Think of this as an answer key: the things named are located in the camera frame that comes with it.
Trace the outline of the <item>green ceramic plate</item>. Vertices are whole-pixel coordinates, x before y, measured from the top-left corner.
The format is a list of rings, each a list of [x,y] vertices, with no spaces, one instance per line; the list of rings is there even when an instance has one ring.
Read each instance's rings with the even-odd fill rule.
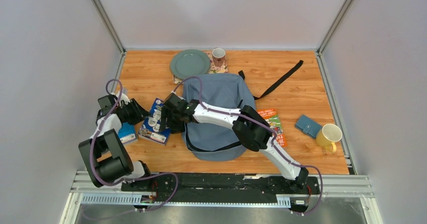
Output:
[[[172,74],[179,79],[186,79],[206,74],[210,69],[210,58],[201,50],[187,49],[178,52],[170,62]]]

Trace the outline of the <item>pink patterned mug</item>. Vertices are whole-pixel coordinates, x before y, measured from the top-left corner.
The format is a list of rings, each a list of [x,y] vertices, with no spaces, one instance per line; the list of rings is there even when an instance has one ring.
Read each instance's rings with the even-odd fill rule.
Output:
[[[211,52],[212,61],[216,67],[222,67],[226,61],[226,52],[222,48],[214,48]]]

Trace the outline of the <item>dark blue treehouse book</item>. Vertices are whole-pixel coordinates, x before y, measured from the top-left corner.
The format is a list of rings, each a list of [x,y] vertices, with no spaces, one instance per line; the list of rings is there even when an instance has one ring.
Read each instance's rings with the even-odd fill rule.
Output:
[[[161,120],[163,102],[159,98],[154,100],[149,111],[150,115],[143,121],[138,130],[139,138],[166,145],[171,135],[171,129]]]

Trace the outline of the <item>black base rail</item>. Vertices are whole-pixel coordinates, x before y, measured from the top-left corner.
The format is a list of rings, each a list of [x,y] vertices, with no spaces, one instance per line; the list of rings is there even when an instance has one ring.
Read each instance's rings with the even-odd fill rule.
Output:
[[[123,183],[123,192],[142,193],[138,204],[281,205],[305,211],[314,195],[320,194],[316,177],[301,187],[275,175],[177,173],[150,180]]]

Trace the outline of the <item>light blue treehouse book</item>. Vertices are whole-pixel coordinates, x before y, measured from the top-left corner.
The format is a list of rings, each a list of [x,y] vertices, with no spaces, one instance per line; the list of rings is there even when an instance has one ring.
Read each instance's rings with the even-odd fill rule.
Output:
[[[123,144],[128,144],[137,141],[137,133],[135,130],[135,126],[126,122],[122,124],[122,127],[118,131],[117,135]]]

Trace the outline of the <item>yellow mug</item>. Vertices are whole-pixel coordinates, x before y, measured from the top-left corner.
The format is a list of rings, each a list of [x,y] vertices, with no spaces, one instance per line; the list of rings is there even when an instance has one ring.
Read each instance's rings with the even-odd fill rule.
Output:
[[[318,146],[326,149],[329,153],[336,152],[336,143],[341,141],[342,130],[335,124],[325,124],[318,132],[315,140]]]

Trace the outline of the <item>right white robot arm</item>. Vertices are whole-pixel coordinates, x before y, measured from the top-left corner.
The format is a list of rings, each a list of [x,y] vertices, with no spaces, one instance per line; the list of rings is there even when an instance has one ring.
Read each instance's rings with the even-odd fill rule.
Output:
[[[307,187],[308,170],[280,146],[276,132],[251,106],[229,109],[196,99],[187,102],[171,92],[162,106],[161,127],[190,122],[231,129],[243,147],[262,153],[279,169],[291,192],[300,193]]]

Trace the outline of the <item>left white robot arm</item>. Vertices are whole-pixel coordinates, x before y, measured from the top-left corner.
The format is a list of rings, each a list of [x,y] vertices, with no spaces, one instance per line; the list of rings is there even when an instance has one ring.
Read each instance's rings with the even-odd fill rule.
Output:
[[[118,95],[107,95],[98,99],[100,110],[97,113],[96,125],[100,133],[94,142],[92,141],[95,135],[92,134],[78,146],[90,179],[98,188],[104,184],[96,179],[95,175],[104,182],[113,183],[134,171],[133,163],[118,136],[118,131],[124,123],[136,125],[149,116],[149,112],[134,98],[121,100],[119,106],[107,116],[117,97]],[[106,121],[100,127],[100,123],[106,116]]]

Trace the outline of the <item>teal wallet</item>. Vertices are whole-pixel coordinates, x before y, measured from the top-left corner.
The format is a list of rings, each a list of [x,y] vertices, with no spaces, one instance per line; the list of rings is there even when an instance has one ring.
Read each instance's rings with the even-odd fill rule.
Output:
[[[296,121],[295,128],[312,139],[315,139],[319,131],[322,129],[322,125],[303,114]]]

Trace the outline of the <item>blue-grey backpack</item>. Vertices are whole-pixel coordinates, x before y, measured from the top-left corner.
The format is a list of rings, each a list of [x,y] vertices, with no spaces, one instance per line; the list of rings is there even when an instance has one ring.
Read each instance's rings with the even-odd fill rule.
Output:
[[[187,103],[183,139],[200,160],[225,162],[245,151],[274,156],[283,148],[278,134],[256,111],[244,74],[204,74],[183,83]]]

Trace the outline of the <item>orange treehouse book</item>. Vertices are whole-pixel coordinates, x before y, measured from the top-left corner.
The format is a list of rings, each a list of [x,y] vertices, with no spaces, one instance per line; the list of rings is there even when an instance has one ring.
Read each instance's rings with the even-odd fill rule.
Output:
[[[285,139],[282,124],[279,115],[275,109],[258,110],[258,114],[270,125],[270,128],[277,134],[276,141],[282,147],[287,147],[288,143]]]

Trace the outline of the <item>floral placemat tray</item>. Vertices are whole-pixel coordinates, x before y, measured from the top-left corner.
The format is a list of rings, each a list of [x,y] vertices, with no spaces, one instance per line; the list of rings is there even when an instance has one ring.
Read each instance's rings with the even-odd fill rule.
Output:
[[[207,72],[207,74],[213,74],[213,73],[227,73],[228,70],[228,63],[227,63],[227,56],[226,56],[226,61],[224,62],[222,67],[216,67],[212,61],[212,55],[211,55],[211,51],[209,50],[204,50],[204,53],[206,53],[208,55],[208,57],[210,58],[210,69]],[[182,82],[182,79],[179,79],[177,77],[175,77],[174,75],[172,76],[172,82],[174,84],[179,84]]]

